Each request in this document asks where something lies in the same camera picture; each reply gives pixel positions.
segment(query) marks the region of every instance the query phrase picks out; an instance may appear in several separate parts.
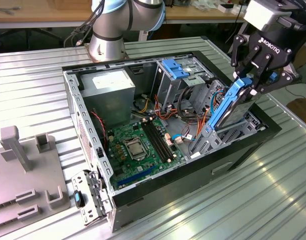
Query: red cable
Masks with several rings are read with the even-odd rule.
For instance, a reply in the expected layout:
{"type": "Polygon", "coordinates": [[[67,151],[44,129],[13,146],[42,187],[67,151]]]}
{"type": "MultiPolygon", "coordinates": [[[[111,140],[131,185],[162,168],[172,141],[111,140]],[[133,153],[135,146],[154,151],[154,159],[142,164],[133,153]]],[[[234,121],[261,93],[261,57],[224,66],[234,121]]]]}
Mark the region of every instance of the red cable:
{"type": "Polygon", "coordinates": [[[102,119],[99,118],[99,116],[93,111],[91,111],[91,114],[93,114],[98,119],[98,121],[101,123],[102,130],[103,130],[103,136],[104,136],[104,150],[105,150],[107,148],[107,138],[105,137],[105,128],[104,128],[102,119]]]}

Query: side panel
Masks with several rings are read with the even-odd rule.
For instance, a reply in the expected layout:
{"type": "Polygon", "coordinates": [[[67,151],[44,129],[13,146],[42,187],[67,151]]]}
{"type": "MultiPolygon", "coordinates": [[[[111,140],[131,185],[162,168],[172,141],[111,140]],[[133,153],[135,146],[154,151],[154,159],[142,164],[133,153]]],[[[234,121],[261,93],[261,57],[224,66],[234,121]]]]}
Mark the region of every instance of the side panel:
{"type": "Polygon", "coordinates": [[[250,155],[248,153],[252,148],[259,144],[254,143],[237,152],[229,154],[216,162],[207,165],[191,174],[188,174],[176,181],[165,180],[165,185],[149,194],[144,195],[128,204],[116,209],[115,219],[112,230],[116,231],[133,221],[145,217],[146,215],[162,208],[163,206],[195,191],[198,188],[207,185],[210,181],[226,174],[231,166],[237,161],[246,160],[250,155]]]}

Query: metal work table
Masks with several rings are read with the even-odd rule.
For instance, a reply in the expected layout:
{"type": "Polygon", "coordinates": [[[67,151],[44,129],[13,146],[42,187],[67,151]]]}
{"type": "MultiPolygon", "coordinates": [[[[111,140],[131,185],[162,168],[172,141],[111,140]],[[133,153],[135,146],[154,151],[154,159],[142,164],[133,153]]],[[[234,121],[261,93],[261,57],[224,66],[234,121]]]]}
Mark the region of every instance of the metal work table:
{"type": "MultiPolygon", "coordinates": [[[[229,59],[199,37],[131,42],[132,57],[202,51],[232,78],[229,59]]],[[[106,220],[84,228],[71,177],[88,166],[70,118],[61,66],[90,63],[83,47],[0,54],[0,127],[22,139],[56,139],[71,208],[2,239],[306,239],[306,126],[272,95],[258,105],[283,130],[240,168],[111,233],[106,220]]]]}

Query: cable connector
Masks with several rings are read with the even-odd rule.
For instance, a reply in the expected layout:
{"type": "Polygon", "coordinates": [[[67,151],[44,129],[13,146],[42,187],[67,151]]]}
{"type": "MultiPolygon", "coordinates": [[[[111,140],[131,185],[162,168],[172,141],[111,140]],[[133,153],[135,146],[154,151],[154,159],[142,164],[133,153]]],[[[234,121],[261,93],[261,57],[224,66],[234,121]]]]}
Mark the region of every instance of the cable connector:
{"type": "Polygon", "coordinates": [[[80,46],[83,43],[82,39],[78,40],[75,44],[76,47],[80,46]]]}

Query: metal bracket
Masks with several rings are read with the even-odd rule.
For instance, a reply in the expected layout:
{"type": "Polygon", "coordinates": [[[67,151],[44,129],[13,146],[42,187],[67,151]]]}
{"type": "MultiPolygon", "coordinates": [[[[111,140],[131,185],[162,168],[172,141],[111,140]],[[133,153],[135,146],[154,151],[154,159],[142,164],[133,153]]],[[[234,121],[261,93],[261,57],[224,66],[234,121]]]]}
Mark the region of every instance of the metal bracket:
{"type": "Polygon", "coordinates": [[[71,179],[76,193],[75,203],[80,208],[85,226],[105,218],[113,209],[107,190],[102,188],[97,174],[96,171],[83,170],[71,179]]]}

